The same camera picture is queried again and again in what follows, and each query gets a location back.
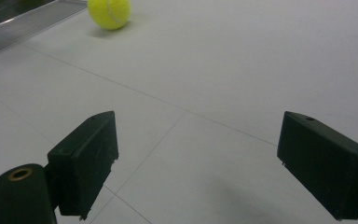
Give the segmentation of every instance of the yellow tennis ball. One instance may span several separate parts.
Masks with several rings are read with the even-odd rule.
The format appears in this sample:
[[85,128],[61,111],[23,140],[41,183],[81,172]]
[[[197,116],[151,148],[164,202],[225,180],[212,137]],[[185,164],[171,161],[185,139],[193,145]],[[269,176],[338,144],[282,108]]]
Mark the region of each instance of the yellow tennis ball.
[[106,30],[116,30],[127,23],[130,16],[129,0],[89,0],[92,19]]

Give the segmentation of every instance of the tennis ball seam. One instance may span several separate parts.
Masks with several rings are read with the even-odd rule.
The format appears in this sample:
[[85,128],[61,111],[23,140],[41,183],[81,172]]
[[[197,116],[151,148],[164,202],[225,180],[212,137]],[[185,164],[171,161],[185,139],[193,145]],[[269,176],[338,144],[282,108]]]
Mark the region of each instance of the tennis ball seam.
[[111,2],[111,1],[114,1],[114,0],[106,0],[106,4],[107,4],[107,8],[108,8],[108,9],[107,9],[107,14],[109,15],[109,18],[110,18],[113,22],[115,22],[116,24],[118,24],[118,25],[124,24],[125,21],[122,21],[121,19],[115,17],[115,15],[113,14],[112,8],[110,7],[110,2]]

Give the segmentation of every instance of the yellow ball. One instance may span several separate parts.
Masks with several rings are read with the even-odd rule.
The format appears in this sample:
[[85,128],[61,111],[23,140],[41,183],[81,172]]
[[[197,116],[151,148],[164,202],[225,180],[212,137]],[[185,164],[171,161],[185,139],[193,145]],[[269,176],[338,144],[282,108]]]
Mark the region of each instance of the yellow ball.
[[89,0],[92,19],[106,30],[116,30],[127,23],[130,16],[129,0]]

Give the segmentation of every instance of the tennis ball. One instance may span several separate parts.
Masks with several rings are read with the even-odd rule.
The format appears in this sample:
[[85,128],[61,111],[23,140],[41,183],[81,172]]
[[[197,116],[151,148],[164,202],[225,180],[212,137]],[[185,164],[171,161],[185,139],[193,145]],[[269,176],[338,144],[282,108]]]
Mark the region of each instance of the tennis ball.
[[127,23],[130,16],[129,0],[89,0],[91,18],[105,30],[116,30]]

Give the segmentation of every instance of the tile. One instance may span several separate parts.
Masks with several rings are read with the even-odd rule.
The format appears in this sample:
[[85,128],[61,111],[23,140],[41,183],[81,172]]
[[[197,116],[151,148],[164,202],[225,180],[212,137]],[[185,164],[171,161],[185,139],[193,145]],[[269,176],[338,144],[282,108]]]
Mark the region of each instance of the tile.
[[86,220],[79,220],[79,217],[63,217],[60,214],[59,209],[56,209],[57,222],[59,224],[90,224],[103,210],[103,208],[110,202],[110,200],[114,197],[114,194],[107,188],[103,187],[101,189],[100,194],[95,200],[94,204],[91,207],[91,211],[89,211],[89,215]]
[[93,224],[120,223],[120,224],[149,224],[149,222],[132,210],[127,204],[114,196]]
[[336,223],[275,146],[190,113],[117,196],[156,224]]
[[183,111],[23,46],[0,54],[0,100],[57,144],[88,117],[114,110],[117,191]]
[[27,163],[46,165],[54,145],[0,103],[0,175]]
[[22,44],[273,144],[285,110],[358,141],[358,2],[131,5],[121,30],[84,12]]

